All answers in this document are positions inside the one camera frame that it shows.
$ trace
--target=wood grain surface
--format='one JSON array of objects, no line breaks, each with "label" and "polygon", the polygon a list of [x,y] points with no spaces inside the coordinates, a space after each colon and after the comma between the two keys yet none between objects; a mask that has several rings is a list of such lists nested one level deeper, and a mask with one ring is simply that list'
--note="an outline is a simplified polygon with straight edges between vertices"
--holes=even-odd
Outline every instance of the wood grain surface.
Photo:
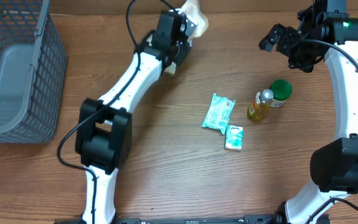
[{"label": "wood grain surface", "polygon": [[[358,17],[358,11],[350,12]],[[332,86],[323,63],[313,73],[288,69],[288,59],[258,48],[280,22],[296,26],[296,12],[208,14],[210,27],[178,68],[145,94],[133,118],[133,150],[118,174],[119,217],[241,217],[273,213],[309,180],[311,154],[333,139]],[[56,148],[76,125],[86,97],[107,92],[130,64],[133,46],[124,16],[55,16],[69,61],[59,130],[50,144],[0,144],[0,223],[41,224],[77,218],[85,206],[84,172],[59,164]],[[139,40],[158,15],[131,17]],[[259,124],[246,108],[257,91],[285,78],[293,95]],[[230,124],[243,126],[240,152],[224,150],[224,136],[202,129],[213,93],[235,99]],[[80,164],[73,136],[66,160]],[[358,195],[349,197],[358,205]],[[358,223],[337,204],[335,224]]]},{"label": "wood grain surface", "polygon": [[[181,7],[186,0],[168,0],[174,7]],[[305,10],[312,0],[199,0],[203,12],[254,12]],[[125,14],[130,0],[53,0],[50,11],[56,14],[115,15]],[[348,10],[358,10],[358,0],[347,0]],[[166,6],[158,0],[139,0],[133,14],[159,13]]]}]

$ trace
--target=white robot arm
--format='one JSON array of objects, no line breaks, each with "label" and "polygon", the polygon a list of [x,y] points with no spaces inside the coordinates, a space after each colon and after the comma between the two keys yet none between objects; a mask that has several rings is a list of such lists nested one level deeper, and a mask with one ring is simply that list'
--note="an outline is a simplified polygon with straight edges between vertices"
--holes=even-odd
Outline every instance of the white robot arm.
[{"label": "white robot arm", "polygon": [[[151,31],[143,39],[140,44],[142,51],[134,53],[129,68],[116,85],[101,96],[97,102],[87,99],[83,103],[80,115],[82,120],[91,114],[92,110],[95,111],[100,106],[108,104],[129,83],[120,97],[110,105],[110,114],[107,112],[98,121],[113,126],[113,131],[115,132],[114,141],[109,141],[112,133],[96,130],[94,125],[78,130],[75,148],[82,155],[82,163],[88,166],[97,176],[94,211],[97,224],[109,224],[115,216],[113,197],[116,175],[118,168],[123,165],[130,151],[131,114],[133,114],[134,109],[148,88],[159,80],[163,71],[169,73],[176,71],[176,65],[179,65],[184,60],[192,47],[191,39],[201,36],[207,27],[208,21],[199,11],[198,0],[187,1],[176,12],[163,11],[159,18],[158,28]],[[141,61],[139,70],[130,82],[138,67],[139,58]],[[94,132],[86,136],[88,128],[92,128]],[[106,150],[101,152],[100,148],[103,147]],[[99,150],[98,155],[92,152],[94,150]],[[87,200],[82,222],[93,224],[94,181],[89,172],[86,172],[86,175]]]},{"label": "white robot arm", "polygon": [[[358,63],[358,42],[347,41],[339,47],[355,58]],[[334,49],[327,51],[325,62],[331,75],[334,92],[335,140],[348,138],[351,134],[358,135],[358,72],[343,54]],[[346,198],[349,195],[346,191],[321,192],[319,186],[310,179],[297,196],[285,204],[287,221],[291,224],[304,224],[309,220],[310,215],[331,197]],[[332,205],[330,203],[325,207],[310,223],[316,223],[317,219]]]},{"label": "white robot arm", "polygon": [[346,13],[345,1],[334,0],[314,1],[298,19],[298,29],[274,25],[259,47],[271,52],[277,44],[289,68],[306,73],[325,59],[331,75],[334,142],[314,152],[311,180],[276,213],[285,224],[315,224],[336,200],[358,193],[358,19]]}]

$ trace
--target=black cable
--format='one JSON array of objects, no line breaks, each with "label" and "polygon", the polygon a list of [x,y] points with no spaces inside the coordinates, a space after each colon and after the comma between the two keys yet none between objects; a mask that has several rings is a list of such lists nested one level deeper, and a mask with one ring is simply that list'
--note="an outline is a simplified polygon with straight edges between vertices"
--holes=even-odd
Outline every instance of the black cable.
[{"label": "black cable", "polygon": [[308,221],[306,222],[306,224],[310,224],[314,218],[321,213],[330,203],[335,204],[335,202],[343,202],[346,205],[352,207],[354,210],[358,211],[358,206],[354,205],[353,203],[349,202],[348,200],[342,199],[342,198],[337,198],[337,197],[332,197],[330,198],[328,201],[324,202],[323,205],[321,205],[308,219]]},{"label": "black cable", "polygon": [[300,23],[300,25],[299,25],[299,27],[298,27],[298,33],[299,33],[299,31],[302,29],[302,26],[303,26],[303,24],[304,24],[304,20],[305,20],[305,18],[306,18],[306,16],[303,16],[303,19],[302,19],[302,21],[301,21],[301,23]]},{"label": "black cable", "polygon": [[[67,167],[71,167],[73,169],[78,169],[78,170],[84,170],[89,172],[93,179],[92,181],[94,182],[93,184],[93,197],[92,197],[92,224],[96,223],[96,218],[95,218],[95,203],[96,203],[96,194],[97,194],[97,176],[94,173],[94,171],[92,171],[91,169],[87,168],[87,167],[82,167],[82,166],[77,166],[74,164],[70,164],[68,162],[65,162],[62,157],[61,157],[61,149],[62,146],[64,145],[64,143],[68,140],[69,137],[71,137],[76,131],[78,131],[78,129],[83,126],[85,123],[89,122],[90,120],[92,120],[93,118],[99,116],[101,114],[101,112],[103,112],[104,110],[106,110],[107,108],[109,108],[116,100],[119,99],[119,97],[122,95],[122,93],[126,90],[126,88],[130,85],[130,83],[133,81],[133,79],[135,78],[136,74],[138,73],[138,71],[140,71],[140,65],[141,65],[141,57],[140,57],[140,52],[139,52],[139,48],[138,48],[138,44],[136,42],[136,39],[134,38],[134,35],[131,31],[130,28],[130,24],[129,24],[129,14],[130,14],[130,10],[131,7],[133,5],[133,3],[136,0],[132,0],[129,5],[128,8],[126,10],[126,25],[128,27],[128,32],[129,35],[131,37],[131,40],[133,41],[133,45],[134,45],[134,50],[137,53],[137,57],[138,57],[138,63],[137,63],[137,67],[136,70],[134,71],[133,75],[130,77],[130,79],[128,80],[128,82],[123,86],[123,88],[114,96],[114,98],[109,101],[107,104],[105,104],[103,107],[101,107],[99,110],[95,111],[93,114],[91,114],[89,117],[87,117],[86,119],[84,119],[81,123],[77,124],[74,128],[72,128],[71,131],[69,131],[64,138],[62,138],[62,140],[60,141],[60,144],[57,148],[57,158],[59,159],[60,163],[67,166]],[[176,10],[165,0],[160,0],[161,2],[163,2],[165,5],[167,5],[170,9],[172,9],[174,12],[176,12]]]},{"label": "black cable", "polygon": [[317,14],[316,16],[316,20],[315,20],[315,25],[318,26],[318,22],[320,20],[320,16],[324,14],[324,11],[321,11],[319,14]]},{"label": "black cable", "polygon": [[307,34],[305,34],[304,36],[302,36],[302,39],[307,38],[309,34],[310,34],[310,31]]}]

